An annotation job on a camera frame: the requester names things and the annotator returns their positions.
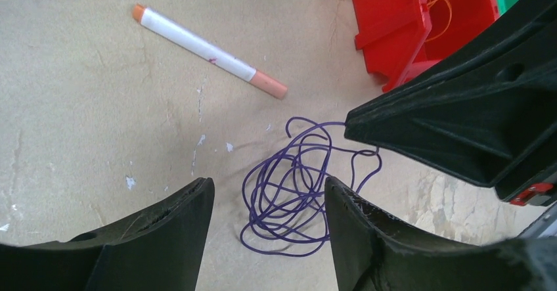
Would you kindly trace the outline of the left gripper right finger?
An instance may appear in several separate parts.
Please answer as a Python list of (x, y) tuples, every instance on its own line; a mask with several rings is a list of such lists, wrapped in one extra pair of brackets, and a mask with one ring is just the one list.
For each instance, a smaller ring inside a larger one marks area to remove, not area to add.
[(340, 290), (555, 290), (556, 238), (485, 246), (415, 227), (325, 182), (326, 218)]

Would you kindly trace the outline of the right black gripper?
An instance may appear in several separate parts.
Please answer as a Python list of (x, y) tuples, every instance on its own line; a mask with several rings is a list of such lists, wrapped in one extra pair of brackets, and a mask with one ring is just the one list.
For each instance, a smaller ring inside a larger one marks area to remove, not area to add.
[(346, 139), (515, 206), (556, 197), (556, 0), (519, 0), (418, 77), (348, 113)]

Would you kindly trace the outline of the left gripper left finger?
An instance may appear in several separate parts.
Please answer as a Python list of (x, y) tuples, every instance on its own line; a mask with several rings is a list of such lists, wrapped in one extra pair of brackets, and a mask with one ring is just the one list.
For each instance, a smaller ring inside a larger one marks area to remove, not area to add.
[(194, 290), (215, 186), (167, 198), (67, 242), (1, 245), (2, 290)]

